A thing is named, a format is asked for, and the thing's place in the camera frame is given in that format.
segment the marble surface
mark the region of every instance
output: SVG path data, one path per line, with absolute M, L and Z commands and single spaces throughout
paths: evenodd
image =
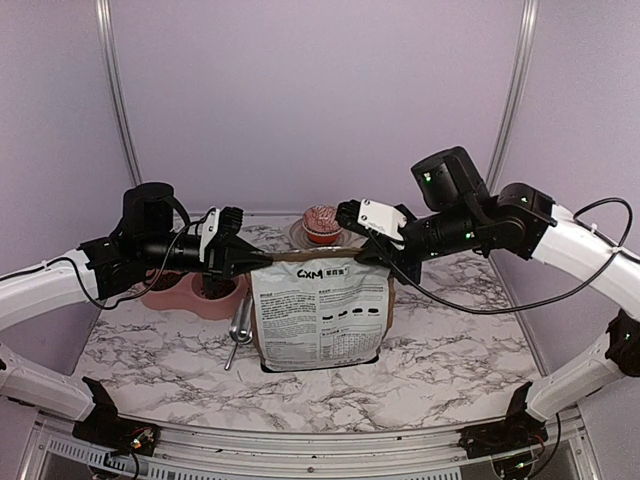
M 249 217 L 242 236 L 266 251 L 293 248 L 295 218 Z M 477 308 L 508 301 L 489 263 L 460 254 L 424 264 L 422 285 Z M 101 380 L 123 414 L 252 431 L 415 429 L 503 415 L 511 394 L 538 377 L 512 315 L 472 316 L 397 284 L 394 325 L 380 360 L 324 371 L 267 374 L 252 346 L 230 371 L 229 321 L 139 301 L 104 312 L 76 374 Z

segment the lavender backdrop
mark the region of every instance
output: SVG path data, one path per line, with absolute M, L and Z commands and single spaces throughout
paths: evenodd
M 541 3 L 534 53 L 500 183 L 528 182 L 573 210 L 605 196 L 640 209 L 640 3 Z M 625 215 L 615 207 L 591 221 L 614 238 Z M 640 250 L 638 228 L 628 246 Z M 568 290 L 575 280 L 513 256 L 498 265 L 517 300 Z M 526 314 L 551 370 L 583 351 L 615 316 L 595 292 Z M 640 382 L 623 380 L 581 404 L 605 479 L 638 478 Z
M 108 233 L 129 187 L 92 2 L 0 2 L 0 274 Z M 0 333 L 73 370 L 96 312 L 74 306 Z M 33 410 L 0 402 L 0 478 L 15 478 Z
M 112 1 L 143 177 L 188 208 L 421 206 L 409 168 L 464 144 L 486 172 L 522 2 Z

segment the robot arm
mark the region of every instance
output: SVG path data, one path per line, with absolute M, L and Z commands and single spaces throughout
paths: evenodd
M 179 233 L 171 232 L 174 210 L 186 225 Z M 192 224 L 169 185 L 149 183 L 127 191 L 122 220 L 111 235 L 0 277 L 0 330 L 66 305 L 99 305 L 147 280 L 148 272 L 158 268 L 201 272 L 206 290 L 215 280 L 271 263 L 269 256 L 236 236 L 242 210 L 212 208 L 197 223 L 202 235 L 189 234 Z M 123 438 L 138 440 L 134 444 L 141 454 L 152 453 L 155 446 L 157 426 L 119 417 L 99 382 L 53 372 L 5 345 L 0 345 L 0 394 L 76 421 L 78 438 L 113 448 L 121 448 Z
M 620 314 L 584 353 L 516 390 L 505 420 L 464 429 L 461 446 L 470 458 L 528 446 L 535 435 L 546 439 L 545 422 L 557 412 L 625 375 L 640 376 L 638 257 L 612 247 L 528 185 L 512 184 L 489 196 L 461 147 L 428 157 L 412 172 L 436 214 L 417 219 L 402 205 L 370 200 L 352 200 L 338 208 L 344 228 L 372 237 L 358 260 L 390 266 L 401 283 L 420 283 L 422 261 L 464 250 L 488 256 L 492 250 L 507 249 L 582 281 L 619 253 L 591 286 L 618 304 Z

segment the black cable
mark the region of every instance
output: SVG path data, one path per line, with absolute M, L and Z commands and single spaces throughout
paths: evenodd
M 102 462 L 102 465 L 104 465 L 105 467 L 108 467 L 109 465 L 107 465 L 107 460 L 109 460 L 109 458 L 120 457 L 125 453 L 127 453 L 127 454 L 129 454 L 131 456 L 131 458 L 133 459 L 133 463 L 136 466 L 136 468 L 134 470 L 134 473 L 133 473 L 133 477 L 131 478 L 131 480 L 138 480 L 138 477 L 140 476 L 140 461 L 138 460 L 138 455 L 136 455 L 136 453 L 129 447 L 123 447 L 121 450 L 114 450 L 113 452 L 108 452 L 104 456 L 104 460 Z
M 603 205 L 605 203 L 620 203 L 621 205 L 624 205 L 625 208 L 627 209 L 627 213 L 628 213 L 627 225 L 626 225 L 626 227 L 624 229 L 624 232 L 622 233 L 622 236 L 620 237 L 620 241 L 618 242 L 617 245 L 614 245 L 614 246 L 616 246 L 618 248 L 621 248 L 624 245 L 624 242 L 627 240 L 627 237 L 629 236 L 629 232 L 631 231 L 631 226 L 633 224 L 633 209 L 631 208 L 631 205 L 629 205 L 629 203 L 626 200 L 623 200 L 621 198 L 605 198 L 605 199 L 602 199 L 602 200 L 598 200 L 598 201 L 593 202 L 593 203 L 587 205 L 586 207 L 583 207 L 580 210 L 578 210 L 576 212 L 576 214 L 574 215 L 574 220 L 578 216 L 588 212 L 589 210 L 592 210 L 592 209 L 594 209 L 596 207 L 599 207 L 600 205 Z M 524 310 L 531 310 L 533 308 L 543 307 L 545 305 L 550 305 L 552 303 L 559 302 L 561 300 L 565 300 L 565 299 L 571 297 L 572 295 L 575 295 L 576 293 L 584 290 L 591 283 L 593 283 L 593 281 L 596 278 L 598 278 L 600 275 L 602 275 L 602 273 L 609 267 L 609 265 L 611 265 L 613 263 L 613 261 L 615 260 L 616 256 L 618 254 L 622 253 L 622 250 L 615 250 L 611 254 L 611 256 L 609 257 L 609 259 L 604 263 L 604 265 L 602 265 L 602 267 L 600 267 L 593 275 L 591 275 L 591 277 L 589 277 L 587 280 L 582 282 L 580 285 L 578 285 L 574 289 L 569 290 L 568 292 L 565 292 L 565 293 L 563 293 L 561 295 L 557 295 L 555 297 L 547 298 L 546 300 L 540 300 L 540 301 L 537 301 L 537 302 L 529 303 L 529 304 L 526 304 L 526 305 L 520 305 L 520 306 L 516 306 L 516 307 L 499 308 L 499 309 L 495 309 L 495 310 L 478 310 L 478 309 L 475 309 L 475 308 L 465 307 L 464 305 L 458 305 L 456 303 L 453 303 L 453 302 L 450 302 L 448 300 L 445 300 L 444 298 L 438 297 L 437 295 L 435 295 L 435 294 L 429 292 L 428 290 L 426 290 L 425 288 L 421 287 L 419 284 L 417 284 L 411 278 L 409 278 L 409 276 L 407 274 L 405 274 L 393 262 L 393 260 L 391 260 L 390 256 L 384 251 L 384 248 L 380 245 L 380 242 L 378 242 L 378 240 L 376 239 L 376 237 L 373 234 L 373 232 L 371 232 L 371 230 L 368 230 L 367 233 L 369 235 L 369 238 L 373 242 L 373 244 L 378 249 L 378 252 L 382 256 L 383 260 L 385 262 L 387 262 L 387 264 L 391 267 L 391 270 L 396 275 L 400 276 L 405 282 L 407 282 L 407 284 L 411 285 L 413 288 L 415 288 L 420 293 L 422 293 L 424 296 L 426 296 L 427 298 L 433 300 L 434 302 L 440 303 L 440 304 L 445 305 L 445 306 L 447 306 L 449 308 L 452 308 L 454 310 L 459 310 L 461 312 L 469 313 L 469 314 L 472 314 L 472 315 L 502 315 L 502 314 L 508 314 L 508 313 L 516 313 L 516 312 L 522 312 Z
M 45 268 L 48 268 L 51 265 L 55 265 L 56 263 L 68 262 L 68 263 L 71 264 L 71 267 L 73 268 L 73 271 L 76 274 L 76 278 L 78 279 L 78 284 L 80 285 L 80 289 L 82 290 L 82 293 L 87 298 L 89 303 L 91 303 L 96 308 L 99 308 L 100 310 L 115 310 L 118 307 L 118 305 L 120 305 L 121 303 L 128 302 L 128 301 L 140 298 L 143 295 L 145 295 L 147 292 L 149 292 L 155 286 L 155 284 L 158 282 L 158 280 L 160 280 L 162 272 L 164 271 L 164 269 L 165 269 L 165 267 L 167 265 L 167 261 L 169 260 L 169 255 L 171 254 L 171 251 L 175 247 L 176 242 L 178 241 L 178 238 L 180 238 L 180 236 L 182 234 L 187 232 L 189 230 L 189 228 L 191 228 L 193 225 L 198 225 L 198 224 L 202 223 L 205 219 L 206 219 L 206 216 L 201 218 L 201 219 L 199 219 L 199 220 L 196 220 L 194 222 L 190 222 L 190 223 L 186 224 L 184 227 L 182 227 L 178 231 L 176 236 L 171 241 L 171 244 L 169 245 L 169 248 L 167 249 L 167 253 L 164 256 L 164 259 L 162 260 L 162 265 L 160 266 L 160 269 L 156 271 L 155 278 L 153 279 L 153 281 L 150 284 L 146 284 L 145 283 L 145 285 L 146 285 L 145 289 L 141 290 L 140 292 L 138 292 L 138 293 L 136 293 L 134 295 L 130 295 L 128 297 L 119 298 L 119 299 L 116 300 L 116 302 L 113 305 L 110 305 L 110 306 L 102 305 L 101 303 L 99 303 L 95 298 L 93 298 L 89 294 L 89 292 L 87 291 L 87 288 L 84 285 L 84 282 L 82 281 L 82 276 L 80 275 L 80 270 L 78 269 L 78 265 L 76 264 L 76 262 L 73 259 L 71 259 L 69 257 L 54 258 L 53 260 L 51 260 L 49 262 L 46 262 L 46 265 L 41 265 L 41 266 L 29 269 L 29 270 L 21 270 L 19 272 L 10 273 L 8 275 L 5 275 L 4 277 L 0 277 L 0 282 L 3 282 L 5 280 L 10 280 L 12 278 L 22 277 L 22 276 L 31 275 L 31 274 L 34 274 L 34 273 L 37 273 L 37 272 L 41 272 Z
M 556 438 L 556 444 L 553 447 L 553 450 L 551 451 L 551 454 L 549 454 L 549 456 L 547 457 L 547 459 L 544 461 L 544 463 L 540 466 L 540 468 L 538 470 L 536 470 L 535 472 L 533 472 L 531 475 L 529 475 L 529 480 L 531 480 L 532 478 L 537 477 L 538 475 L 540 475 L 542 473 L 542 471 L 547 468 L 547 466 L 551 463 L 551 460 L 553 460 L 553 457 L 555 456 L 556 452 L 558 451 L 558 448 L 560 448 L 560 439 L 562 437 L 562 423 L 560 422 L 560 414 L 556 413 L 556 420 L 558 422 L 558 438 Z
M 4 282 L 5 280 L 11 280 L 12 278 L 22 277 L 25 275 L 31 275 L 33 273 L 38 273 L 44 270 L 44 266 L 32 268 L 30 270 L 21 270 L 19 272 L 10 273 L 9 275 L 5 275 L 4 277 L 0 277 L 0 282 Z
M 131 480 L 138 480 L 138 476 L 140 475 L 140 462 L 138 461 L 138 455 L 136 455 L 133 450 L 129 450 L 129 455 L 131 455 L 131 458 L 133 458 L 133 463 L 136 464 L 136 471 L 133 474 L 133 478 Z

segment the vertical metal pole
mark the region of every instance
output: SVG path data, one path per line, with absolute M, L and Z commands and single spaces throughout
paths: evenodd
M 100 32 L 100 43 L 102 45 L 105 66 L 107 69 L 107 81 L 111 90 L 111 100 L 116 115 L 120 141 L 129 172 L 129 178 L 133 186 L 142 183 L 140 165 L 133 146 L 133 138 L 129 128 L 129 121 L 125 109 L 122 86 L 120 83 L 120 71 L 118 70 L 118 58 L 116 55 L 116 44 L 111 26 L 111 7 L 109 0 L 96 0 L 96 13 L 98 16 L 98 29 Z
M 525 0 L 522 10 L 522 22 L 520 24 L 520 36 L 518 37 L 518 45 L 516 47 L 516 57 L 507 94 L 507 103 L 505 104 L 500 131 L 498 132 L 498 138 L 493 148 L 493 155 L 486 178 L 487 187 L 492 193 L 495 193 L 498 179 L 504 166 L 511 130 L 524 92 L 527 71 L 529 70 L 529 63 L 531 62 L 533 35 L 537 18 L 538 0 Z

